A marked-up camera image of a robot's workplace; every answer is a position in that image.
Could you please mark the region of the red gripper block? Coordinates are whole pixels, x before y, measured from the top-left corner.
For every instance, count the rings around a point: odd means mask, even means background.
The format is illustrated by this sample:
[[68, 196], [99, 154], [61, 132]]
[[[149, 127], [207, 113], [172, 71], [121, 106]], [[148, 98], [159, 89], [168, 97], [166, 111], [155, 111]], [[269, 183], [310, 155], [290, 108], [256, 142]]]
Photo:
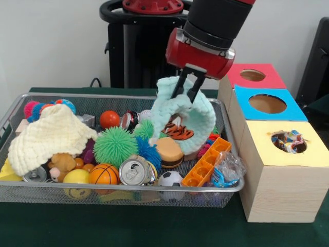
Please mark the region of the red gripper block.
[[[192, 65], [205, 70], [205, 75], [195, 76], [194, 84], [187, 91], [191, 103], [194, 102], [197, 93], [204, 84], [205, 78], [216, 80], [222, 79], [230, 70], [235, 58], [235, 50], [229, 48], [226, 51], [213, 50], [190, 40], [184, 35], [183, 30], [174, 28], [170, 34], [167, 48], [166, 60], [178, 68]], [[183, 69], [179, 75], [178, 82], [171, 98], [176, 98], [184, 92], [184, 83], [189, 74], [188, 69]]]

